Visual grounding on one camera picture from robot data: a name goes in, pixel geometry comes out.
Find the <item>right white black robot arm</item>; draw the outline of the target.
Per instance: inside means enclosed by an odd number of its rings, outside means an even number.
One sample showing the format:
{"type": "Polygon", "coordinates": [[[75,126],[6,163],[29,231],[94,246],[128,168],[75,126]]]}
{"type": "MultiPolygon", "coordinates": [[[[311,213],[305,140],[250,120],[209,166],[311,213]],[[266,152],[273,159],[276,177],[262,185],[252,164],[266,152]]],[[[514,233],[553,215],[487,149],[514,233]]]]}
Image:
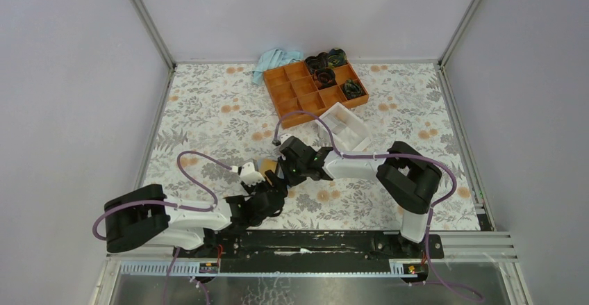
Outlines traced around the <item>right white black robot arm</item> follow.
{"type": "Polygon", "coordinates": [[[274,141],[279,147],[279,178],[288,187],[308,179],[333,181],[362,179],[379,182],[404,210],[399,251],[415,258],[426,248],[427,214],[433,195],[442,178],[440,168],[424,159],[405,142],[396,141],[383,157],[379,153],[336,152],[334,147],[318,150],[293,135],[282,135],[274,141]]]}

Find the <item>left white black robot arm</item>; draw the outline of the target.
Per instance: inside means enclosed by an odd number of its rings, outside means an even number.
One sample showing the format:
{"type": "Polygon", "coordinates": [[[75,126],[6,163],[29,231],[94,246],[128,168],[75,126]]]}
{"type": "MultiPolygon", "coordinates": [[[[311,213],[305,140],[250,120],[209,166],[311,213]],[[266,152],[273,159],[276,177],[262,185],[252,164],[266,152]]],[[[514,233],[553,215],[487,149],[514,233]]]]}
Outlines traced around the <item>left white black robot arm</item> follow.
{"type": "Polygon", "coordinates": [[[215,250],[216,233],[241,234],[282,211],[288,180],[281,172],[261,172],[253,164],[233,166],[246,194],[214,203],[167,197],[161,185],[148,185],[109,201],[97,220],[105,224],[109,253],[143,245],[168,245],[206,257],[215,250]]]}

